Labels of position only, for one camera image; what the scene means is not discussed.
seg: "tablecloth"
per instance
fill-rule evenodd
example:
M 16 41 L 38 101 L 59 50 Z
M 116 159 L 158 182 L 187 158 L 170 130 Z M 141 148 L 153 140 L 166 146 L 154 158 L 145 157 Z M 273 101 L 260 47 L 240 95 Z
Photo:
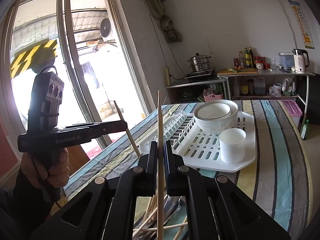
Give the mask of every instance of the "tablecloth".
M 212 178 L 222 174 L 227 176 L 295 240 L 310 223 L 313 196 L 310 167 L 299 132 L 281 101 L 235 102 L 239 111 L 254 116 L 257 139 L 255 162 L 235 173 L 203 169 L 199 172 Z M 199 104 L 164 106 L 164 122 L 181 110 L 192 113 Z M 157 113 L 154 111 L 132 128 L 131 133 L 139 144 L 156 128 Z M 65 193 L 70 199 L 96 176 L 107 179 L 120 176 L 123 171 L 135 166 L 137 161 L 129 139 L 124 135 L 77 171 L 65 187 Z M 135 225 L 140 223 L 147 203 L 148 198 L 138 199 Z M 185 215 L 185 207 L 182 207 L 167 225 L 181 223 Z M 165 239 L 173 239 L 177 231 L 177 228 L 166 230 Z M 181 237 L 184 234 L 187 234 L 187 227 Z

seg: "pink basket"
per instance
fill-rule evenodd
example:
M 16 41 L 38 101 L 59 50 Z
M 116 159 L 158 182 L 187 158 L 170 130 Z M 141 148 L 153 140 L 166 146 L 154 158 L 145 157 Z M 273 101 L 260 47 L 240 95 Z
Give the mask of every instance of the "pink basket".
M 224 99 L 224 95 L 223 93 L 221 95 L 214 95 L 214 94 L 211 94 L 211 95 L 208 95 L 208 96 L 203 96 L 204 97 L 204 101 L 205 102 L 210 102 L 210 101 L 214 101 L 214 100 L 221 100 L 221 99 Z

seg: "sliding glass door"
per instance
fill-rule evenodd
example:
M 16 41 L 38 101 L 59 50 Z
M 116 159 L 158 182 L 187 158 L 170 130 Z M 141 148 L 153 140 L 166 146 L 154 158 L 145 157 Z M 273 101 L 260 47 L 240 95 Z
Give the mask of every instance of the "sliding glass door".
M 34 78 L 48 65 L 55 65 L 65 83 L 59 127 L 118 120 L 114 100 L 129 128 L 145 117 L 109 2 L 19 1 L 5 49 L 10 50 L 12 93 L 25 129 Z M 122 134 L 105 135 L 82 147 L 92 158 Z

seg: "yellow and black striped sign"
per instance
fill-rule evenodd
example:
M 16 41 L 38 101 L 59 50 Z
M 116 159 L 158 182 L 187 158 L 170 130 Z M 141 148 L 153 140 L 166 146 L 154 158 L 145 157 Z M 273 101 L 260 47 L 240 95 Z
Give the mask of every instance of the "yellow and black striped sign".
M 58 43 L 56 39 L 50 41 L 46 40 L 44 43 L 20 53 L 11 63 L 11 78 L 13 79 L 27 69 L 36 67 L 55 58 L 57 56 L 57 47 Z

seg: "wooden cutting board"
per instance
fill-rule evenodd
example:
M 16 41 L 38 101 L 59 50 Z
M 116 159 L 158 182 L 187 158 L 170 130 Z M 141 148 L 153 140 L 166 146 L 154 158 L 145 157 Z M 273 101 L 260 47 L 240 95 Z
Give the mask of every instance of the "wooden cutting board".
M 248 69 L 247 71 L 240 71 L 237 73 L 234 73 L 233 71 L 229 71 L 226 68 L 219 70 L 217 73 L 217 76 L 225 76 L 225 75 L 231 75 L 231 74 L 257 74 L 258 70 L 255 68 L 243 68 L 243 69 Z

